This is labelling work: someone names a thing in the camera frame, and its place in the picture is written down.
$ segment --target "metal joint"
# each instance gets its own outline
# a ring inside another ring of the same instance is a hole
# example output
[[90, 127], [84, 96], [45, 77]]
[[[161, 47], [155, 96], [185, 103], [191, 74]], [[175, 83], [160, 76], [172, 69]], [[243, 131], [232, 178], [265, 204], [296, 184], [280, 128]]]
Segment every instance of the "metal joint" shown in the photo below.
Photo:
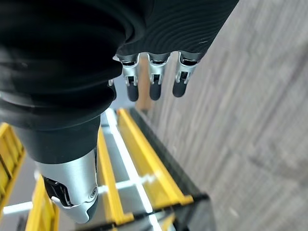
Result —
[[179, 52], [175, 81], [180, 83], [180, 79], [184, 78], [184, 84], [187, 84], [198, 63], [199, 60], [187, 59]]

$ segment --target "gray floor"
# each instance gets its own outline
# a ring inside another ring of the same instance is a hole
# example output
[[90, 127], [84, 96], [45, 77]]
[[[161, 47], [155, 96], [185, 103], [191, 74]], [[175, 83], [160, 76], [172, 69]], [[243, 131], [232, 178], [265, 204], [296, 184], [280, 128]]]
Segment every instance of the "gray floor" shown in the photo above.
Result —
[[308, 227], [308, 2], [241, 0], [181, 99], [148, 122], [213, 199], [218, 231]]

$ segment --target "robotic arm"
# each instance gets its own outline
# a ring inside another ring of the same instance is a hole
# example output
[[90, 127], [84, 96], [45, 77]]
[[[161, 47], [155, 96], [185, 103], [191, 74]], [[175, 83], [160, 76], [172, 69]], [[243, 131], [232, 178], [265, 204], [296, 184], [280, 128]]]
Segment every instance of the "robotic arm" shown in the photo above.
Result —
[[[121, 75], [138, 99], [147, 52], [158, 100], [168, 57], [179, 51], [175, 97], [238, 0], [5, 0], [0, 3], [0, 120], [14, 126], [49, 197], [74, 221], [97, 205], [100, 114]], [[113, 60], [117, 55], [120, 62]]]

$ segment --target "yellow rack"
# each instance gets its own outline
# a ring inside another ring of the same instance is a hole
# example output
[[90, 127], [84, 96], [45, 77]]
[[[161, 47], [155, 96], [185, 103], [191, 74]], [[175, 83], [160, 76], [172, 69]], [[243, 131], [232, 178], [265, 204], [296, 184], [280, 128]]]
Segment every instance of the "yellow rack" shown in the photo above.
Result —
[[144, 189], [153, 208], [193, 202], [185, 196], [151, 147], [137, 124], [125, 109], [118, 110], [118, 128], [140, 177], [151, 176], [153, 182], [144, 183]]
[[[126, 110], [118, 111], [118, 129], [139, 176], [152, 178], [151, 182], [145, 182], [143, 186], [154, 209], [193, 203], [192, 196], [183, 195]], [[97, 146], [98, 179], [100, 184], [107, 188], [107, 191], [102, 194], [105, 211], [105, 219], [102, 218], [102, 220], [105, 224], [112, 224], [112, 231], [116, 231], [117, 226], [132, 222], [135, 218], [133, 213], [123, 211], [102, 128], [98, 132]], [[162, 230], [167, 231], [174, 219], [174, 214], [164, 219], [159, 224]], [[48, 198], [43, 179], [40, 177], [33, 194], [33, 208], [29, 213], [26, 231], [57, 231], [58, 222], [59, 209]]]
[[120, 196], [116, 188], [116, 180], [112, 170], [106, 142], [102, 129], [98, 132], [98, 152], [101, 184], [108, 187], [108, 192], [103, 194], [106, 221], [121, 225], [134, 220], [132, 213], [124, 214]]
[[26, 231], [58, 231], [59, 209], [49, 199], [42, 177], [36, 183], [32, 203]]
[[8, 203], [20, 168], [24, 162], [25, 150], [8, 124], [0, 125], [0, 219]]

